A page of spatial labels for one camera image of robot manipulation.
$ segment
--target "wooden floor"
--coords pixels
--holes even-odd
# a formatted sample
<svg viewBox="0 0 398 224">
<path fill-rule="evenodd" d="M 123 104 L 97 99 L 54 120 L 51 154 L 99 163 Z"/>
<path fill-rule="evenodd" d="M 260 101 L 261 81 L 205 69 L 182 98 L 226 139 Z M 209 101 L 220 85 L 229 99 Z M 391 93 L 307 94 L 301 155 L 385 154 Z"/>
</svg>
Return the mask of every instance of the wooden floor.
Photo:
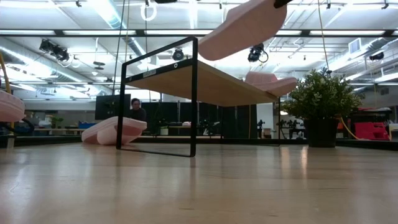
<svg viewBox="0 0 398 224">
<path fill-rule="evenodd" d="M 391 151 L 201 145 L 193 159 L 80 143 L 0 151 L 1 224 L 397 220 L 398 154 Z"/>
</svg>

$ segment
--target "computer monitor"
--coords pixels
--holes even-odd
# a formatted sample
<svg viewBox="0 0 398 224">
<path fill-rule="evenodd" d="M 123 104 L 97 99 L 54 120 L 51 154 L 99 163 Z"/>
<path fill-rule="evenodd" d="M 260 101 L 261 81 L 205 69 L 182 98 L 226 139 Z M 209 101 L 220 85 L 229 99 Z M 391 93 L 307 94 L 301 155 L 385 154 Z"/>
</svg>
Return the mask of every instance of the computer monitor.
<svg viewBox="0 0 398 224">
<path fill-rule="evenodd" d="M 124 95 L 124 116 L 130 110 L 130 94 Z M 119 95 L 97 96 L 95 101 L 95 120 L 104 120 L 119 115 Z"/>
</svg>

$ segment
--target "green leaves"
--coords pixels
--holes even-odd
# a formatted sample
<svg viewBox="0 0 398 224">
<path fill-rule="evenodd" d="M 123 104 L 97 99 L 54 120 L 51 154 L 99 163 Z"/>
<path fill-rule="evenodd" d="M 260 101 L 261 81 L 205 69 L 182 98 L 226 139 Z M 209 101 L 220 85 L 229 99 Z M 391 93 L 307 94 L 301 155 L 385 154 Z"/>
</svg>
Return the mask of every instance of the green leaves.
<svg viewBox="0 0 398 224">
<path fill-rule="evenodd" d="M 302 119 L 330 119 L 349 115 L 361 104 L 353 87 L 342 76 L 312 70 L 283 102 L 282 110 Z"/>
</svg>

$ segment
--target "person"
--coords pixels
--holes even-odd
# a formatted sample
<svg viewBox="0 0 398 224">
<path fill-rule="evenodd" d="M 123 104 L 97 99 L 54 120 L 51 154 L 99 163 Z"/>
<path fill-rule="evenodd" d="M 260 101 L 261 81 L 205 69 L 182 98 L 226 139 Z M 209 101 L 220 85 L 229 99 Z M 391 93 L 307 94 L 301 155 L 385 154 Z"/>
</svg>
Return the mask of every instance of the person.
<svg viewBox="0 0 398 224">
<path fill-rule="evenodd" d="M 139 121 L 146 121 L 147 113 L 144 109 L 141 108 L 141 102 L 137 98 L 131 100 L 132 110 L 130 111 L 130 118 L 136 119 Z"/>
</svg>

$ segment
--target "ceiling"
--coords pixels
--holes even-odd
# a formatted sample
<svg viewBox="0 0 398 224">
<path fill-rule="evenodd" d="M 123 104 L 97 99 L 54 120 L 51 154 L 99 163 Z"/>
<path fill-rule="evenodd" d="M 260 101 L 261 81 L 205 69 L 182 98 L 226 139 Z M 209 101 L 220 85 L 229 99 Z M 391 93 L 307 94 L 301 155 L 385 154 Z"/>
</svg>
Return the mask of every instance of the ceiling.
<svg viewBox="0 0 398 224">
<path fill-rule="evenodd" d="M 109 23 L 104 20 L 98 5 L 108 0 L 80 1 L 82 7 L 77 7 L 75 1 L 69 0 L 2 0 L 0 2 L 0 29 L 110 29 Z M 217 0 L 202 0 L 200 2 L 181 0 L 172 4 L 154 4 L 147 8 L 147 15 L 150 17 L 156 8 L 156 15 L 153 20 L 145 21 L 141 15 L 141 8 L 144 1 L 128 1 L 123 6 L 123 0 L 109 0 L 116 6 L 119 15 L 124 16 L 124 24 L 129 30 L 135 29 L 215 29 L 220 25 L 228 13 L 228 10 L 246 2 L 245 0 L 221 0 L 220 9 Z M 398 0 L 389 0 L 389 7 L 381 9 L 384 1 L 378 0 L 331 0 L 331 8 L 326 8 L 326 1 L 321 1 L 321 16 L 323 28 L 328 29 L 398 29 Z M 283 29 L 320 29 L 317 0 L 294 0 L 288 5 L 288 13 Z M 70 74 L 71 77 L 80 76 L 79 80 L 84 82 L 105 82 L 107 78 L 118 81 L 121 73 L 121 64 L 129 57 L 136 57 L 136 54 L 125 41 L 117 37 L 100 37 L 96 48 L 96 38 L 92 37 L 0 37 L 6 39 L 18 47 L 14 51 L 19 55 L 29 57 L 36 63 L 41 63 L 51 70 L 63 71 L 63 74 Z M 145 52 L 150 52 L 165 45 L 174 43 L 183 37 L 135 37 L 136 42 Z M 42 39 L 49 39 L 53 44 L 68 49 L 71 59 L 65 63 L 57 61 L 49 54 L 43 54 L 39 50 Z M 325 48 L 329 64 L 333 66 L 335 73 L 354 75 L 358 72 L 375 67 L 382 63 L 392 61 L 397 57 L 397 42 L 384 46 L 384 59 L 370 61 L 360 55 L 349 58 L 348 44 L 356 38 L 326 38 Z M 375 38 L 362 38 L 362 46 Z M 325 53 L 323 51 L 322 38 L 290 38 L 277 37 L 264 42 L 269 60 L 266 63 L 249 63 L 247 60 L 249 49 L 243 50 L 229 57 L 214 62 L 205 61 L 210 65 L 236 77 L 244 78 L 248 71 L 272 72 L 279 78 L 296 77 L 301 78 L 303 74 L 314 68 L 326 66 Z M 190 46 L 182 46 L 183 51 L 189 54 Z M 171 54 L 173 50 L 158 54 L 158 65 L 173 63 Z M 94 61 L 103 62 L 103 70 L 95 70 Z M 388 65 L 393 71 L 394 63 Z M 135 66 L 129 67 L 128 75 L 133 75 L 141 70 Z M 381 71 L 374 71 L 371 74 L 364 74 L 355 79 L 355 82 L 368 82 L 381 75 Z M 13 79 L 12 81 L 30 81 L 24 78 Z M 74 82 L 70 78 L 60 75 L 53 78 L 54 82 Z M 29 85 L 36 89 L 31 91 L 33 98 L 37 96 L 37 90 L 43 88 L 57 89 L 60 85 Z M 81 86 L 80 90 L 87 90 L 90 85 Z M 113 86 L 93 86 L 89 98 L 96 94 L 109 94 Z M 59 95 L 60 98 L 68 97 L 68 94 Z"/>
</svg>

